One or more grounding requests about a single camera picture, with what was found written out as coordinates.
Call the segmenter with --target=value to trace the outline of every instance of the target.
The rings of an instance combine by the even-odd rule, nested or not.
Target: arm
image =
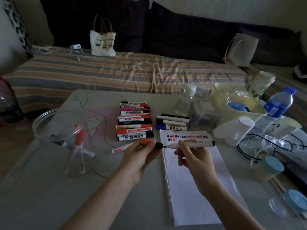
[[[128,147],[115,173],[60,229],[109,229],[148,164],[160,154],[161,150],[155,149],[155,144],[155,141],[137,141]]]
[[[174,152],[178,155],[178,165],[184,165],[190,170],[198,190],[210,202],[227,230],[264,230],[220,184],[208,150],[189,148],[182,140],[179,141],[179,146],[180,149]]]

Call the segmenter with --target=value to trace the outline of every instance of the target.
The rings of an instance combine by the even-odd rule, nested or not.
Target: paper towel roll
[[[213,130],[213,134],[216,138],[225,139],[229,146],[235,147],[254,126],[253,120],[241,116],[218,126]]]

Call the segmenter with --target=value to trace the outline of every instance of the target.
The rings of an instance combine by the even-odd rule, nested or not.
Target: white wall
[[[27,55],[0,0],[0,74],[13,71],[27,60]]]
[[[39,45],[52,35],[39,0],[15,0],[27,31]],[[303,31],[307,52],[307,0],[150,0],[176,13]]]

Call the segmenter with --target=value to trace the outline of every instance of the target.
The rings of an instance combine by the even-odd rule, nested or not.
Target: white tote bag
[[[249,67],[259,39],[247,34],[236,33],[225,52],[225,60],[229,60],[232,64],[238,67]]]
[[[95,30],[95,24],[97,16],[101,18],[100,15],[96,15],[93,23],[93,30],[90,32],[90,41],[91,41],[91,54],[95,56],[116,56],[116,52],[113,49],[115,33],[112,29],[112,24],[109,19],[101,18],[101,32],[98,33]],[[107,20],[110,24],[110,31],[107,30],[104,20]]]

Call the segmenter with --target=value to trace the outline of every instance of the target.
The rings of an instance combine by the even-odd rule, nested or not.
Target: striped fabric
[[[117,53],[115,57],[85,53],[78,54],[79,62],[69,52],[57,48],[38,54],[3,76],[24,112],[59,107],[76,89],[178,94],[185,82],[210,89],[216,82],[244,86],[250,77],[234,65],[213,62],[144,53]]]
[[[255,75],[260,71],[276,75],[275,82],[265,91],[264,98],[266,99],[275,93],[281,92],[287,86],[297,89],[297,93],[294,95],[294,103],[285,115],[300,122],[303,125],[303,129],[307,130],[307,85],[293,78],[293,68],[250,64],[249,68],[242,69],[251,75]]]

